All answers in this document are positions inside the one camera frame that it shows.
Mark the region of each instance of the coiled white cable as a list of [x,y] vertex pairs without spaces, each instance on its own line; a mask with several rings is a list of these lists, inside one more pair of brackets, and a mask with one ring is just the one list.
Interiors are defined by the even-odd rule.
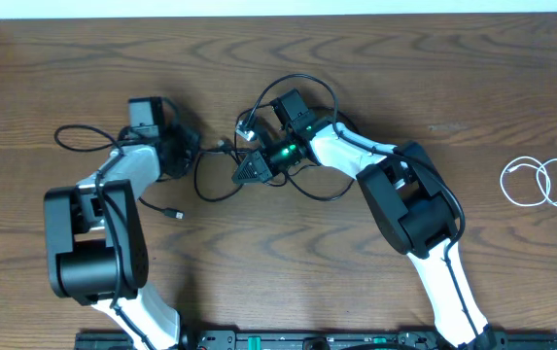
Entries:
[[[538,166],[535,166],[533,164],[527,163],[527,162],[522,162],[516,165],[513,165],[514,163],[516,163],[518,160],[521,159],[527,159],[530,161],[533,161],[534,163],[536,163]],[[527,157],[527,156],[523,156],[523,157],[518,157],[512,161],[509,162],[509,164],[506,165],[505,168],[503,168],[503,171],[501,172],[501,179],[500,179],[500,183],[501,183],[501,190],[503,190],[503,194],[505,195],[505,197],[513,204],[517,205],[517,206],[521,206],[521,207],[531,207],[531,206],[538,206],[538,205],[542,205],[545,202],[554,205],[557,207],[557,200],[553,201],[552,199],[550,199],[550,188],[551,188],[551,182],[550,182],[550,176],[548,176],[548,172],[546,171],[546,165],[548,165],[551,162],[557,161],[557,158],[553,158],[550,160],[547,160],[544,163],[541,163],[539,160],[533,158],[533,157]],[[538,186],[540,187],[540,191],[541,194],[543,195],[543,199],[539,202],[535,202],[535,203],[519,203],[515,200],[513,200],[510,196],[509,193],[507,193],[507,191],[505,190],[505,185],[503,184],[503,177],[505,176],[505,174],[509,174],[514,172],[515,170],[517,170],[518,168],[521,168],[523,166],[527,166],[530,167],[532,169],[535,169],[535,179],[538,182]],[[543,178],[545,179],[545,188],[544,185],[541,183],[541,176],[543,176]]]

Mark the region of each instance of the wire bundle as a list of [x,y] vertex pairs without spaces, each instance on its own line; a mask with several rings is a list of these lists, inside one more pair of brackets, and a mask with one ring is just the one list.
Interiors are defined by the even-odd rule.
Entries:
[[[521,160],[521,159],[526,159],[526,160],[532,161],[533,163],[537,164],[537,166],[535,166],[535,165],[533,165],[529,162],[522,162],[522,163],[516,164],[516,162],[518,160]],[[548,171],[546,170],[546,165],[548,165],[552,162],[557,162],[557,158],[547,160],[544,163],[542,163],[541,161],[539,161],[539,160],[537,160],[533,157],[528,157],[528,156],[518,157],[518,158],[510,161],[503,168],[503,171],[501,171],[501,178],[499,180],[499,184],[501,185],[501,191],[503,191],[503,194],[505,195],[505,197],[511,203],[513,203],[517,206],[520,206],[520,207],[539,206],[539,205],[542,205],[544,203],[548,203],[552,206],[557,207],[557,200],[552,200],[550,198],[550,190],[551,190],[551,183],[552,182],[550,180],[550,176],[548,175]],[[535,181],[538,183],[538,187],[540,188],[541,195],[543,196],[543,199],[541,201],[535,202],[535,203],[520,203],[520,202],[515,201],[513,198],[511,198],[509,193],[507,193],[507,191],[505,190],[505,184],[504,184],[504,181],[503,181],[504,176],[516,171],[517,169],[519,169],[521,167],[529,167],[529,168],[535,169]],[[545,184],[541,183],[541,178],[543,178],[545,180]]]
[[[259,108],[265,108],[265,107],[269,107],[269,104],[263,104],[257,107],[257,109]],[[239,123],[239,120],[241,120],[241,117],[243,117],[246,113],[250,113],[253,108],[249,108],[241,113],[239,113],[239,115],[237,116],[237,119],[235,120],[235,127],[237,126],[237,124]],[[327,107],[327,106],[315,106],[311,108],[312,110],[325,110],[325,111],[333,111],[332,107]],[[357,133],[359,132],[358,128],[356,127],[356,125],[354,124],[354,122],[352,122],[352,120],[347,117],[347,115],[345,113],[343,113],[342,111],[338,111],[337,114],[343,118],[345,121],[347,121],[347,123],[349,124],[349,126],[351,126],[352,129],[354,129],[354,131],[356,131]],[[198,159],[196,161],[196,165],[193,171],[193,187],[194,190],[196,191],[196,194],[198,195],[198,197],[200,197],[200,199],[207,201],[207,202],[211,202],[211,203],[215,203],[215,202],[219,202],[219,201],[223,201],[226,199],[231,198],[232,196],[234,196],[235,194],[237,194],[239,191],[241,191],[241,189],[243,189],[243,185],[237,185],[237,187],[232,190],[231,192],[221,195],[219,197],[215,197],[215,198],[210,198],[207,197],[206,195],[202,194],[200,192],[199,186],[198,186],[198,167],[200,164],[200,160],[203,159],[203,157],[205,155],[219,155],[219,154],[224,154],[224,155],[229,155],[233,161],[237,164],[237,166],[239,166],[239,164],[241,164],[241,161],[243,160],[242,155],[247,156],[248,154],[250,154],[253,150],[251,149],[241,149],[241,148],[237,148],[237,133],[234,132],[233,135],[233,146],[230,147],[229,145],[225,144],[224,141],[221,141],[221,144],[219,145],[218,148],[214,148],[214,149],[210,149],[210,150],[201,150],[199,155],[198,155]],[[300,169],[298,169],[296,172],[294,172],[293,174],[289,173],[289,172],[283,172],[283,181],[278,183],[278,184],[274,184],[271,182],[265,182],[264,184],[270,187],[283,187],[285,185],[287,185],[287,183],[291,183],[296,190],[298,190],[300,193],[304,194],[305,196],[307,196],[310,199],[313,200],[317,200],[317,201],[334,201],[337,199],[340,199],[342,196],[344,196],[347,192],[349,192],[349,190],[352,188],[352,185],[354,185],[354,180],[350,180],[349,184],[347,184],[347,186],[345,187],[345,189],[343,189],[341,192],[339,192],[338,194],[335,195],[330,195],[330,196],[318,196],[315,194],[311,194],[309,192],[307,192],[306,190],[304,190],[300,185],[298,185],[295,181],[294,181],[294,177],[299,174],[301,171],[308,169],[308,168],[312,168],[312,167],[317,167],[319,165],[317,164],[305,164],[303,165]]]

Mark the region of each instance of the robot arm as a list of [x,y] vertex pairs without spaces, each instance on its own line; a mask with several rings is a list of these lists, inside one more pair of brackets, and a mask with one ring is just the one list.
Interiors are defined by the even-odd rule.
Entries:
[[[135,202],[162,173],[175,178],[185,174],[199,137],[166,122],[158,97],[130,100],[129,109],[130,127],[122,146],[99,170],[75,187],[51,189],[45,195],[50,282],[59,297],[110,316],[132,337],[136,349],[188,349],[179,314],[147,283],[148,254]],[[97,196],[97,177],[105,208]],[[111,226],[106,225],[106,212]],[[105,230],[105,239],[82,238],[99,229]]]
[[[343,132],[344,137],[356,140],[370,148],[374,147],[379,151],[391,153],[396,147],[367,140],[363,136],[348,130],[342,123],[339,123],[337,128]],[[412,200],[420,200],[421,205],[431,205],[433,209],[424,207],[418,216],[415,217],[416,219],[404,220],[403,218],[410,215],[410,208],[405,204],[406,201],[409,201],[409,198],[407,200],[400,198],[397,191],[407,191],[404,187],[410,185],[410,182],[412,184],[418,183],[414,178],[415,174],[409,175],[411,170],[405,163],[402,162],[399,165],[398,161],[372,154],[346,142],[342,138],[337,138],[331,125],[317,132],[316,136],[310,141],[310,144],[314,156],[322,165],[336,168],[359,181],[380,230],[389,242],[392,242],[393,247],[400,253],[407,254],[416,267],[432,303],[435,314],[435,327],[438,332],[456,347],[463,343],[469,344],[473,341],[475,339],[474,332],[460,303],[450,271],[444,260],[444,249],[450,243],[450,239],[444,238],[436,244],[427,245],[428,239],[433,241],[439,240],[436,239],[436,234],[440,232],[439,228],[445,226],[441,221],[429,217],[435,215],[439,218],[446,217],[447,220],[454,221],[452,211],[448,210],[449,208],[446,208],[447,210],[434,208],[436,205],[435,199],[427,200],[428,198],[422,198],[422,193],[418,193],[419,190],[417,190],[416,192],[408,193],[408,195],[412,194]],[[411,144],[408,148],[421,155],[425,155],[424,151],[415,144]],[[399,170],[400,174],[407,173],[407,175],[398,176],[395,170]],[[391,225],[391,220],[395,220],[398,225]],[[404,239],[400,235],[408,235],[410,227],[416,228],[421,226],[422,224],[416,223],[418,221],[426,225],[421,228],[425,241],[420,249],[412,251],[414,242],[418,239],[423,239],[418,236],[405,236],[404,238],[407,239]],[[468,313],[477,331],[482,333],[488,323],[476,306],[470,292],[470,286],[460,262],[457,244],[451,247],[449,259]]]
[[[295,89],[270,104],[282,125],[293,132],[272,144],[263,140],[260,130],[255,130],[261,147],[244,159],[233,181],[265,182],[302,158],[358,180],[381,233],[395,250],[408,255],[416,267],[432,303],[438,332],[456,347],[481,337],[477,334],[485,333],[488,323],[472,298],[457,244],[448,252],[449,264],[444,255],[457,233],[455,220],[460,208],[452,204],[454,201],[443,190],[442,180],[433,178],[438,175],[429,170],[435,172],[423,148],[414,142],[400,147],[376,143],[350,131],[341,122],[334,129],[328,119],[317,118],[306,107]],[[370,150],[416,159],[429,169],[412,167],[396,157],[388,158]]]

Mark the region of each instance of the wood grain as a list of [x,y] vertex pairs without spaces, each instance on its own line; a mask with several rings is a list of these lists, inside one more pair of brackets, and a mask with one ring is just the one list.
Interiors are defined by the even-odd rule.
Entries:
[[[43,194],[106,157],[58,149],[56,127],[90,123],[114,133],[126,123],[127,98],[165,95],[210,146],[231,137],[238,112],[267,84],[299,71],[328,81],[366,136],[427,147],[465,207],[463,263],[488,319],[557,331],[557,209],[516,208],[498,187],[512,158],[557,157],[557,15],[0,21],[0,348],[70,348],[79,330],[114,327],[56,298],[47,280]],[[271,95],[292,87],[329,103],[307,82]],[[208,194],[231,186],[227,158],[202,167]],[[297,179],[317,194],[347,181],[331,169]],[[531,179],[514,173],[509,188],[537,198]],[[319,203],[292,187],[251,186],[210,204],[185,178],[155,185],[146,198],[187,213],[175,223],[140,207],[151,280],[193,324],[434,323],[417,274],[379,234],[357,187]]]

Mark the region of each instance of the cable connector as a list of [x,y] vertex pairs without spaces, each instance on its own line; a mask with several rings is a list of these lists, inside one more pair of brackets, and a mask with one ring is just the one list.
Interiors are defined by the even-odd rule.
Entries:
[[218,149],[224,153],[231,152],[233,150],[233,146],[230,143],[230,140],[220,139],[217,143]]
[[243,121],[237,123],[235,128],[237,135],[241,136],[244,140],[252,142],[257,139],[257,134],[253,130],[248,129]]
[[519,167],[520,167],[520,165],[511,166],[506,172],[507,173],[512,173],[512,172],[518,170]]
[[163,215],[167,216],[168,218],[173,218],[177,220],[183,220],[185,218],[185,213],[181,210],[177,210],[174,208],[165,208],[163,209]]

